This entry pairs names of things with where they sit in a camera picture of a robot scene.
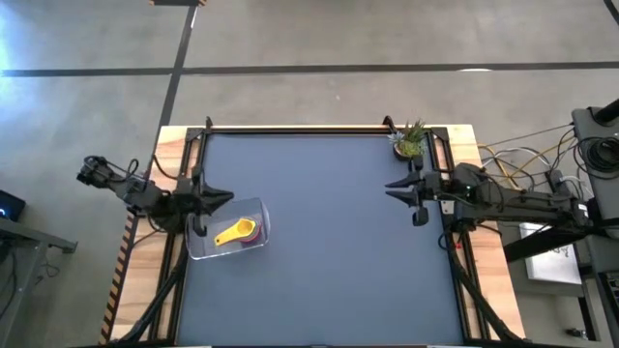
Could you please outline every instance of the green plant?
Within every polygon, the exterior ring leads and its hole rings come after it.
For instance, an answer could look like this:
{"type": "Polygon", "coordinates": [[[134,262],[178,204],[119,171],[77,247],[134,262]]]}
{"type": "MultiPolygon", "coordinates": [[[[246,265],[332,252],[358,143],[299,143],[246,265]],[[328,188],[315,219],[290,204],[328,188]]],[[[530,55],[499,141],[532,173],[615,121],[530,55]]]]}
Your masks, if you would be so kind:
{"type": "Polygon", "coordinates": [[[418,120],[412,126],[406,122],[402,131],[390,134],[389,141],[396,146],[405,157],[411,158],[424,153],[424,126],[426,123],[418,120]]]}

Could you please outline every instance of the clear plastic container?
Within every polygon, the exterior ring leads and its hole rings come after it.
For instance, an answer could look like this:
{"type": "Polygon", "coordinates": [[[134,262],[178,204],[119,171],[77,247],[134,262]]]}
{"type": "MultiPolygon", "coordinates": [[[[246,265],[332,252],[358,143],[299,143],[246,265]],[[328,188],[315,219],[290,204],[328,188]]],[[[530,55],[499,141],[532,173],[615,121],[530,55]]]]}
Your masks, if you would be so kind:
{"type": "Polygon", "coordinates": [[[192,259],[201,260],[262,247],[269,241],[270,228],[269,213],[259,198],[228,202],[211,216],[187,218],[187,249],[192,259]],[[206,236],[198,235],[200,229],[206,236]]]}

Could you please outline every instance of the wooden board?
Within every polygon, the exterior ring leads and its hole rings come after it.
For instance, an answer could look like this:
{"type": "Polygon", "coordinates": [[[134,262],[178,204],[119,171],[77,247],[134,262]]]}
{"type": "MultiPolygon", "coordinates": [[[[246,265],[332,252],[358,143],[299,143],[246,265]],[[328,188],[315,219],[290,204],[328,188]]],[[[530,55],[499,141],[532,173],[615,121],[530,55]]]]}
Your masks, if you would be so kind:
{"type": "MultiPolygon", "coordinates": [[[[239,129],[290,129],[299,128],[300,126],[215,126],[216,130],[239,130],[239,129]]],[[[302,126],[304,128],[321,129],[321,128],[363,128],[363,129],[378,129],[377,126],[302,126]]],[[[449,131],[452,155],[456,164],[460,162],[468,162],[476,165],[481,165],[480,155],[477,149],[477,141],[473,132],[473,127],[470,125],[447,125],[447,126],[428,126],[428,127],[445,127],[449,131]]],[[[185,134],[187,126],[169,126],[163,127],[160,133],[156,155],[160,160],[162,169],[168,174],[176,175],[179,170],[183,147],[185,145],[185,134]]],[[[192,159],[190,163],[195,161],[195,149],[192,151],[192,159]]],[[[167,179],[163,174],[153,166],[151,168],[151,179],[163,189],[174,190],[176,183],[173,180],[167,179]]],[[[134,239],[137,240],[152,231],[149,224],[141,219],[134,220],[136,226],[128,225],[134,229],[134,239]]],[[[490,227],[496,227],[494,223],[487,223],[490,227]]],[[[126,235],[131,235],[132,230],[128,227],[126,235]]],[[[524,337],[524,329],[520,320],[516,296],[512,286],[505,254],[501,245],[500,236],[496,233],[478,228],[477,231],[470,234],[471,245],[475,264],[477,267],[478,277],[481,284],[482,293],[492,305],[498,316],[515,334],[524,337]]],[[[123,242],[126,246],[125,250],[130,249],[129,246],[133,242],[133,236],[127,238],[123,242]]],[[[106,310],[105,320],[102,327],[101,343],[108,339],[120,338],[127,333],[133,323],[143,313],[155,295],[157,282],[162,265],[162,253],[165,246],[165,235],[154,235],[143,242],[140,242],[135,249],[124,252],[121,248],[119,254],[119,266],[123,269],[122,272],[116,271],[112,289],[110,291],[110,302],[106,310]]],[[[160,322],[159,336],[165,337],[167,333],[167,323],[169,321],[171,295],[166,299],[166,304],[163,308],[163,319],[160,322]]],[[[477,314],[472,299],[465,293],[465,305],[467,316],[471,324],[472,337],[480,337],[479,326],[477,325],[477,314]]]]}

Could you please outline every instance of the metal frame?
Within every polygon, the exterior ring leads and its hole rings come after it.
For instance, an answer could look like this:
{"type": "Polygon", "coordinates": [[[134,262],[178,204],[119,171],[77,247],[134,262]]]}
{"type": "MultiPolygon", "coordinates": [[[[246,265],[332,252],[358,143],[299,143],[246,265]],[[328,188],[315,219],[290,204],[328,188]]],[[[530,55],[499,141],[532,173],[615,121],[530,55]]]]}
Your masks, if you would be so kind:
{"type": "Polygon", "coordinates": [[[23,321],[22,316],[19,315],[21,304],[34,288],[39,274],[38,270],[43,264],[47,249],[58,247],[62,249],[63,253],[74,253],[77,242],[69,242],[5,218],[0,218],[0,237],[13,244],[11,252],[14,254],[14,259],[10,262],[15,262],[13,267],[15,268],[15,287],[17,289],[5,315],[1,318],[3,328],[0,330],[0,347],[4,347],[12,334],[13,328],[23,321]]]}
{"type": "MultiPolygon", "coordinates": [[[[189,128],[187,129],[185,146],[183,149],[183,156],[180,163],[180,174],[186,175],[188,173],[190,167],[190,153],[192,149],[192,144],[196,140],[202,140],[199,138],[200,134],[203,134],[203,128],[189,128]]],[[[388,127],[385,126],[256,126],[256,127],[242,127],[242,126],[224,126],[224,127],[216,127],[212,126],[209,132],[204,133],[208,139],[208,136],[212,133],[219,134],[388,134],[390,132],[388,127]]],[[[455,163],[453,160],[453,155],[451,152],[449,136],[447,133],[447,129],[445,128],[431,128],[427,131],[427,139],[428,145],[430,149],[430,159],[432,163],[432,169],[443,171],[445,174],[448,174],[451,169],[455,167],[455,163]],[[445,156],[445,162],[447,168],[441,168],[439,166],[439,153],[436,147],[436,141],[440,141],[443,148],[443,155],[445,156]]],[[[201,146],[203,149],[206,148],[206,142],[201,146]]],[[[443,225],[447,225],[450,222],[450,212],[446,211],[444,207],[441,209],[442,213],[442,221],[443,225]]],[[[462,251],[464,251],[464,256],[466,260],[466,271],[470,275],[471,280],[479,286],[479,280],[477,278],[477,270],[475,267],[473,250],[471,246],[470,239],[468,235],[463,235],[462,238],[462,251]]],[[[455,248],[455,242],[451,238],[445,239],[447,247],[455,248]]],[[[166,241],[165,254],[163,256],[163,263],[170,263],[172,258],[173,246],[167,246],[168,242],[171,244],[175,243],[175,239],[170,241],[166,241]]],[[[481,347],[518,347],[518,348],[570,348],[568,346],[559,346],[559,345],[548,345],[548,344],[538,344],[530,341],[500,341],[490,339],[489,336],[489,327],[487,325],[487,320],[484,318],[483,314],[480,310],[477,310],[477,321],[480,327],[481,337],[472,337],[471,333],[471,323],[469,322],[469,318],[466,312],[466,302],[463,296],[463,289],[461,284],[456,278],[454,273],[454,262],[450,258],[450,267],[452,271],[453,281],[454,281],[454,294],[457,301],[457,310],[459,315],[460,327],[462,331],[463,344],[465,345],[473,345],[473,346],[481,346],[481,347]]],[[[174,290],[174,297],[172,299],[172,309],[170,311],[170,321],[169,326],[167,328],[166,337],[164,339],[156,339],[150,338],[148,341],[142,341],[140,344],[144,344],[144,346],[148,346],[153,342],[158,342],[161,345],[175,345],[176,343],[176,334],[178,330],[178,321],[179,321],[179,313],[180,313],[180,305],[183,301],[183,285],[185,279],[182,278],[179,283],[176,285],[174,290]]]]}
{"type": "MultiPolygon", "coordinates": [[[[183,148],[183,157],[180,163],[180,174],[186,175],[188,169],[190,167],[190,153],[191,147],[195,140],[197,140],[197,135],[203,129],[187,129],[186,138],[185,138],[185,147],[183,148]]],[[[372,126],[372,127],[355,127],[355,126],[319,126],[319,127],[212,127],[210,133],[218,133],[218,134],[388,134],[389,129],[382,126],[372,126]]],[[[453,169],[455,164],[453,161],[451,149],[449,147],[449,136],[446,128],[431,128],[426,132],[427,141],[430,148],[430,159],[432,162],[432,169],[439,170],[441,169],[438,164],[438,150],[434,141],[441,141],[442,147],[445,152],[445,159],[447,162],[446,169],[453,169]]],[[[163,263],[168,264],[172,258],[172,246],[168,246],[168,242],[171,244],[174,241],[166,241],[166,247],[163,255],[163,263]]],[[[448,241],[449,246],[455,247],[453,245],[453,241],[448,241]]],[[[467,271],[473,277],[473,281],[476,284],[479,284],[479,280],[477,279],[477,271],[475,269],[474,258],[472,254],[472,247],[470,245],[470,241],[463,244],[463,250],[465,255],[467,255],[467,271]]],[[[454,275],[454,265],[450,259],[450,266],[452,270],[452,280],[454,282],[454,294],[457,302],[457,311],[460,320],[460,327],[462,330],[462,337],[464,341],[470,338],[470,325],[468,322],[468,317],[466,315],[466,304],[464,301],[464,296],[462,289],[454,275]]],[[[179,321],[179,313],[180,313],[180,304],[182,302],[182,289],[185,279],[181,279],[179,283],[176,285],[174,291],[174,298],[172,299],[172,309],[170,312],[170,321],[169,327],[166,335],[166,341],[170,343],[176,342],[176,334],[178,330],[178,321],[179,321]]],[[[487,323],[481,316],[481,312],[478,313],[478,320],[480,323],[480,328],[486,327],[487,323]]],[[[153,338],[149,335],[149,339],[156,339],[157,337],[157,329],[155,330],[155,335],[153,338]]]]}
{"type": "Polygon", "coordinates": [[[45,232],[26,227],[21,223],[0,218],[0,235],[4,234],[39,241],[51,247],[58,247],[61,248],[64,253],[73,253],[77,248],[77,242],[69,242],[64,238],[52,236],[45,232]]]}

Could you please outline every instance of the metal stand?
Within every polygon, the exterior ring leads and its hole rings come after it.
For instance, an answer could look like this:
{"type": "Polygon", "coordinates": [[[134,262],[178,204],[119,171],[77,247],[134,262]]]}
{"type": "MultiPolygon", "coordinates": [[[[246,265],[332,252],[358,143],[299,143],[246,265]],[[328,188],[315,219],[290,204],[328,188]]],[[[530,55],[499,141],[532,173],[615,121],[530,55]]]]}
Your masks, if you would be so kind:
{"type": "Polygon", "coordinates": [[[50,247],[59,247],[64,253],[73,253],[77,248],[77,242],[69,242],[66,239],[49,235],[4,218],[0,218],[0,236],[23,237],[50,247]]]}
{"type": "Polygon", "coordinates": [[[77,242],[69,242],[4,218],[0,218],[0,237],[12,243],[13,260],[9,259],[3,264],[13,263],[11,267],[15,272],[15,280],[10,281],[15,281],[16,289],[13,297],[10,300],[3,298],[2,303],[4,305],[4,301],[11,301],[4,316],[0,318],[0,347],[5,347],[9,344],[12,332],[19,333],[21,326],[28,325],[23,316],[19,315],[21,305],[35,286],[47,248],[58,247],[63,253],[73,253],[77,242]]]}

